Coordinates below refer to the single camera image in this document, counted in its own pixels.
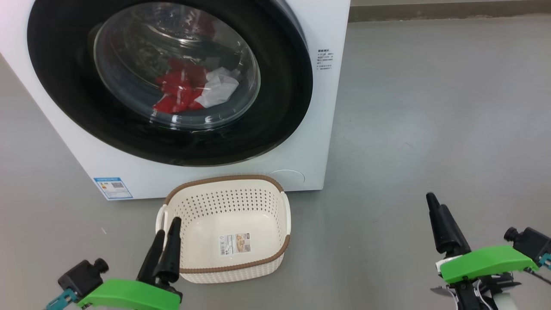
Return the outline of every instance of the white basket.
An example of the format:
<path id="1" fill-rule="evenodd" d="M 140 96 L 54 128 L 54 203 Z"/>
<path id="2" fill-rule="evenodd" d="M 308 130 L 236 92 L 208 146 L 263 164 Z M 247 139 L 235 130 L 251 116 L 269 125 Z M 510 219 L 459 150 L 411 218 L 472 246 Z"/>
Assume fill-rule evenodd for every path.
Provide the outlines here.
<path id="1" fill-rule="evenodd" d="M 176 216 L 182 219 L 180 274 L 193 283 L 234 282 L 271 274 L 281 264 L 290 240 L 287 195 L 275 180 L 262 175 L 180 185 L 159 210 L 155 231 L 167 231 Z M 227 238 L 235 240 L 236 234 L 249 234 L 250 239 L 240 239 L 240 249 L 249 252 L 231 253 Z"/>

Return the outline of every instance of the white washing machine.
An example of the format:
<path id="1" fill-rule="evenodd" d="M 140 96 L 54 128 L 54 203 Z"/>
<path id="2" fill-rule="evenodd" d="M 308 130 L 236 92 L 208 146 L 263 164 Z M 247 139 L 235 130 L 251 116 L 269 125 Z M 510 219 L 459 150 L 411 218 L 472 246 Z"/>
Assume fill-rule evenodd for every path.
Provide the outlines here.
<path id="1" fill-rule="evenodd" d="M 349 5 L 1 1 L 0 53 L 109 200 L 233 174 L 319 190 Z"/>

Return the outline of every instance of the door glass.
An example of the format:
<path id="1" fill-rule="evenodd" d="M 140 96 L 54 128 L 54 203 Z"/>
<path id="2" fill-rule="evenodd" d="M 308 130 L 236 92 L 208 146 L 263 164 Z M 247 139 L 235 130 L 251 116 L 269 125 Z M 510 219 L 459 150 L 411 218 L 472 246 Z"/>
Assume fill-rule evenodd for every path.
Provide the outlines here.
<path id="1" fill-rule="evenodd" d="M 93 56 L 118 100 L 175 130 L 225 125 L 260 88 L 244 39 L 218 18 L 175 3 L 143 3 L 113 15 L 95 35 Z"/>

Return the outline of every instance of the brown basket rim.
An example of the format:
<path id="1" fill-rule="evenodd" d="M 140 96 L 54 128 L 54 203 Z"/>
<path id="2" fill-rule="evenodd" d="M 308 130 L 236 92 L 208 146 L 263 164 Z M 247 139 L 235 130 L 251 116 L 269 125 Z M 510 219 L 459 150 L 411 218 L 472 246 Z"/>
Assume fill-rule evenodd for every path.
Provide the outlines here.
<path id="1" fill-rule="evenodd" d="M 274 179 L 267 177 L 265 175 L 229 175 L 225 177 L 216 177 L 216 178 L 209 178 L 209 179 L 203 179 L 198 181 L 192 181 L 188 183 L 184 183 L 178 187 L 176 187 L 174 190 L 172 190 L 168 196 L 165 198 L 164 204 L 168 205 L 170 203 L 170 200 L 176 195 L 177 192 L 181 191 L 184 188 L 189 188 L 196 185 L 203 185 L 208 183 L 216 183 L 221 181 L 234 181 L 234 180 L 264 180 L 272 183 L 280 192 L 283 191 L 283 187 Z M 254 266 L 259 266 L 267 263 L 271 263 L 278 259 L 283 253 L 285 253 L 285 250 L 287 250 L 287 247 L 289 246 L 289 242 L 291 240 L 291 235 L 285 236 L 285 241 L 283 242 L 282 247 L 279 249 L 277 253 L 270 256 L 269 258 L 261 259 L 252 261 L 250 263 L 245 264 L 239 264 L 239 265 L 232 265 L 232 266 L 226 266 L 226 267 L 214 267 L 214 268 L 180 268 L 181 274 L 208 274 L 213 272 L 224 272 L 224 271 L 233 271 L 233 270 L 240 270 L 244 268 L 250 268 Z"/>
<path id="2" fill-rule="evenodd" d="M 223 181 L 236 181 L 236 180 L 264 180 L 272 183 L 281 193 L 283 191 L 283 187 L 279 185 L 279 183 L 265 175 L 255 175 L 255 174 L 246 174 L 246 175 L 228 175 L 225 177 L 216 177 L 216 178 L 209 178 L 209 179 L 203 179 L 198 181 L 192 181 L 188 183 L 184 183 L 175 189 L 173 189 L 168 196 L 165 198 L 164 204 L 168 205 L 170 203 L 170 200 L 174 195 L 176 195 L 177 192 L 181 191 L 184 188 L 190 188 L 192 186 L 196 185 L 203 185 L 208 183 L 216 183 L 216 182 L 223 182 Z"/>

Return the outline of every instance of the laundry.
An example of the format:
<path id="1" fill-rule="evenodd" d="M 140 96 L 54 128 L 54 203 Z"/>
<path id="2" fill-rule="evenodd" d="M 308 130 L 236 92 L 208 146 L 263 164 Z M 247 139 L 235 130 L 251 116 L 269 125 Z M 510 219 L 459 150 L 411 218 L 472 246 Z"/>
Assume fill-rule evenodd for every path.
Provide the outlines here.
<path id="1" fill-rule="evenodd" d="M 156 79 L 164 93 L 153 106 L 159 112 L 176 114 L 210 108 L 228 101 L 239 86 L 234 78 L 238 71 L 221 67 L 208 72 L 191 61 L 175 58 L 169 60 L 169 66 L 171 71 Z"/>

